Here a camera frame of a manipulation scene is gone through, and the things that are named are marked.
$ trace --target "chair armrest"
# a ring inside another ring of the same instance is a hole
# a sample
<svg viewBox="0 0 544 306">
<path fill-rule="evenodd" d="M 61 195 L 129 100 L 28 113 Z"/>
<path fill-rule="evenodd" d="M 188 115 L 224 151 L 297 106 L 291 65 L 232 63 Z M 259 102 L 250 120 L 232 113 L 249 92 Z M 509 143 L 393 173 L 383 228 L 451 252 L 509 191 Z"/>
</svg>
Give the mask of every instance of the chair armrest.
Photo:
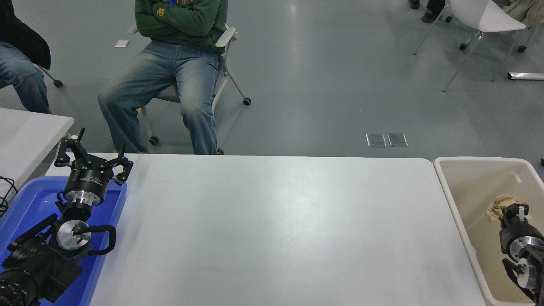
<svg viewBox="0 0 544 306">
<path fill-rule="evenodd" d="M 136 23 L 133 24 L 130 29 L 127 30 L 128 34 L 136 34 L 138 32 L 138 27 L 136 26 Z"/>
<path fill-rule="evenodd" d="M 218 48 L 223 48 L 232 39 L 235 33 L 236 33 L 236 28 L 234 27 L 227 28 L 227 30 L 224 31 L 221 37 L 217 40 L 217 42 L 215 43 L 215 46 Z"/>
</svg>

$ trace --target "metal floor plate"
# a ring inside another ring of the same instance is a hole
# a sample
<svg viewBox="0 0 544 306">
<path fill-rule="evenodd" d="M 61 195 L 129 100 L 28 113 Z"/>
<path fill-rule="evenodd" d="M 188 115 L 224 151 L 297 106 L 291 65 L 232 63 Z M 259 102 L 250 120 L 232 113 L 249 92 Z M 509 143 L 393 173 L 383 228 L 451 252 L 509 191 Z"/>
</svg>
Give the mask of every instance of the metal floor plate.
<svg viewBox="0 0 544 306">
<path fill-rule="evenodd" d="M 387 133 L 387 138 L 389 138 L 389 143 L 391 144 L 391 146 L 408 146 L 408 142 L 406 141 L 406 136 L 404 135 L 404 133 Z"/>
<path fill-rule="evenodd" d="M 385 137 L 383 134 L 367 134 L 368 146 L 372 148 L 384 148 Z"/>
</svg>

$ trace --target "beige rag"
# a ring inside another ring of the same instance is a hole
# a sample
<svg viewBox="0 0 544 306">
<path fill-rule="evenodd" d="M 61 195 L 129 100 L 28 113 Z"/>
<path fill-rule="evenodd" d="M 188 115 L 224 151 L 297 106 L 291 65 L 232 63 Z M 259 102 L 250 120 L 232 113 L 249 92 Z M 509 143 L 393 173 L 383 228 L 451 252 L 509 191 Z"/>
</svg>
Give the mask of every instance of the beige rag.
<svg viewBox="0 0 544 306">
<path fill-rule="evenodd" d="M 513 8 L 508 15 L 523 22 L 528 29 L 537 26 L 544 19 L 544 0 L 511 0 Z"/>
<path fill-rule="evenodd" d="M 502 220 L 503 219 L 503 208 L 506 208 L 512 204 L 523 204 L 528 205 L 527 202 L 518 201 L 517 197 L 515 195 L 510 194 L 502 194 L 499 195 L 495 202 L 491 203 L 487 210 L 485 211 L 485 215 L 487 216 L 488 221 L 492 220 Z M 525 216 L 527 219 L 531 219 L 532 217 L 527 215 Z"/>
</svg>

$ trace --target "chair leg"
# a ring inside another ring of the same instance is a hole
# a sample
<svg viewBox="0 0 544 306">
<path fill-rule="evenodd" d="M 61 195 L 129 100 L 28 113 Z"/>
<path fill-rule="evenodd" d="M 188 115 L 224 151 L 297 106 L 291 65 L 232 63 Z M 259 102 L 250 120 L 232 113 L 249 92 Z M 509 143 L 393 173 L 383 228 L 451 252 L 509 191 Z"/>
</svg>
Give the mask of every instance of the chair leg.
<svg viewBox="0 0 544 306">
<path fill-rule="evenodd" d="M 53 84 L 55 85 L 55 87 L 59 88 L 59 87 L 61 87 L 61 86 L 63 85 L 63 83 L 62 83 L 61 80 L 55 79 L 52 75 L 49 74 L 49 72 L 48 72 L 45 68 L 43 68 L 43 67 L 40 66 L 40 65 L 37 65 L 37 66 L 38 66 L 38 68 L 40 68 L 41 71 L 43 71 L 43 72 L 44 72 L 51 80 L 53 80 Z"/>
<path fill-rule="evenodd" d="M 223 93 L 223 90 L 225 90 L 225 87 L 227 86 L 227 83 L 228 83 L 229 79 L 230 79 L 230 76 L 228 74 L 226 74 L 226 76 L 223 78 L 223 80 L 221 80 L 221 84 L 219 85 L 219 89 L 217 90 L 217 92 L 215 93 L 215 95 L 213 97 L 212 116 L 214 116 L 214 117 L 215 117 L 215 105 L 217 104 L 217 102 L 219 100 L 219 97 Z"/>
<path fill-rule="evenodd" d="M 522 53 L 523 51 L 525 51 L 525 49 L 527 49 L 527 47 L 533 42 L 533 40 L 535 40 L 536 34 L 539 31 L 539 28 L 540 28 L 540 23 L 538 23 L 536 26 L 533 26 L 533 28 L 530 31 L 529 38 L 527 39 L 527 42 L 525 43 L 525 45 L 522 45 L 517 49 L 519 53 Z"/>
<path fill-rule="evenodd" d="M 465 63 L 465 61 L 467 60 L 467 58 L 472 54 L 472 51 L 474 51 L 474 49 L 476 48 L 476 46 L 478 45 L 478 43 L 480 42 L 480 40 L 484 37 L 484 34 L 482 32 L 480 32 L 480 36 L 478 37 L 478 40 L 476 41 L 476 43 L 474 43 L 474 46 L 471 48 L 470 51 L 468 51 L 468 54 L 467 56 L 465 56 L 465 58 L 463 59 L 463 61 L 461 62 L 461 65 L 459 65 L 459 67 L 457 67 L 457 70 L 455 72 L 455 74 L 453 75 L 453 77 L 449 80 L 448 84 L 446 85 L 446 87 L 444 87 L 444 89 L 442 90 L 442 92 L 446 92 L 446 90 L 448 89 L 449 85 L 452 83 L 453 79 L 455 79 L 455 76 L 457 76 L 457 73 L 459 72 L 459 70 L 461 69 L 461 66 L 463 66 L 463 64 Z"/>
<path fill-rule="evenodd" d="M 421 42 L 419 43 L 419 45 L 417 46 L 417 48 L 414 50 L 414 52 L 412 52 L 413 55 L 416 55 L 416 52 L 419 50 L 419 47 L 421 47 L 421 45 L 423 44 L 423 42 L 425 41 L 425 39 L 427 38 L 427 36 L 429 36 L 429 33 L 431 33 L 431 30 L 432 28 L 434 28 L 436 22 L 438 21 L 438 19 L 440 19 L 440 16 L 442 16 L 442 13 L 444 13 L 445 9 L 447 7 L 451 7 L 451 5 L 447 5 L 445 6 L 442 11 L 440 12 L 440 14 L 438 15 L 438 17 L 434 20 L 434 22 L 432 23 L 432 26 L 429 28 L 429 30 L 427 31 L 427 34 L 425 34 L 425 37 L 421 40 Z"/>
<path fill-rule="evenodd" d="M 517 32 L 516 33 L 516 39 L 514 39 L 514 43 L 512 44 L 510 49 L 508 50 L 508 53 L 506 53 L 506 55 L 504 56 L 503 61 L 500 63 L 499 69 L 497 69 L 497 71 L 495 72 L 495 74 L 491 78 L 491 82 L 493 82 L 495 80 L 495 77 L 497 76 L 499 71 L 502 70 L 502 68 L 504 67 L 504 62 L 506 61 L 506 58 L 508 57 L 508 55 L 510 55 L 510 53 L 512 53 L 512 50 L 517 45 L 517 41 L 520 39 L 521 30 L 517 30 L 516 32 Z"/>
<path fill-rule="evenodd" d="M 149 121 L 149 116 L 147 115 L 147 109 L 145 106 L 142 106 L 138 111 L 141 114 L 141 122 L 144 126 L 145 134 L 149 139 L 151 139 L 151 137 L 153 137 L 153 129 L 151 128 L 151 122 Z"/>
<path fill-rule="evenodd" d="M 467 49 L 468 46 L 470 46 L 470 44 L 472 43 L 472 41 L 474 40 L 474 38 L 478 37 L 480 35 L 480 31 L 479 30 L 476 30 L 476 32 L 474 33 L 474 35 L 472 35 L 467 41 L 463 42 L 460 46 L 459 46 L 459 50 L 462 50 L 464 54 L 467 54 L 467 52 L 465 51 Z"/>
<path fill-rule="evenodd" d="M 244 100 L 249 99 L 249 97 L 248 97 L 248 95 L 246 95 L 244 89 L 242 89 L 242 86 L 240 86 L 240 83 L 238 82 L 238 78 L 232 72 L 231 67 L 229 66 L 228 62 L 225 65 L 225 71 L 227 72 L 228 77 L 232 80 L 232 83 L 234 83 L 234 86 L 236 86 L 236 89 L 238 89 L 238 92 L 240 92 L 240 94 L 242 95 L 242 98 L 244 98 Z"/>
</svg>

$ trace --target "jeans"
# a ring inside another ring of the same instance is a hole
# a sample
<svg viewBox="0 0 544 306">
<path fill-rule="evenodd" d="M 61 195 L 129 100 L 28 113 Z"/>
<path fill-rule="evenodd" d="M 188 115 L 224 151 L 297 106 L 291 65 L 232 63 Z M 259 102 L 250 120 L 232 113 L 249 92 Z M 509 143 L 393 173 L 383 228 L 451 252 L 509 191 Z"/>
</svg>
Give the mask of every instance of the jeans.
<svg viewBox="0 0 544 306">
<path fill-rule="evenodd" d="M 120 152 L 148 152 L 140 138 L 138 108 L 177 82 L 181 116 L 195 154 L 217 154 L 212 95 L 218 75 L 216 53 L 151 41 L 129 67 L 98 95 L 113 145 Z"/>
<path fill-rule="evenodd" d="M 0 41 L 0 79 L 13 85 L 30 112 L 51 114 L 44 73 L 14 45 Z"/>
</svg>

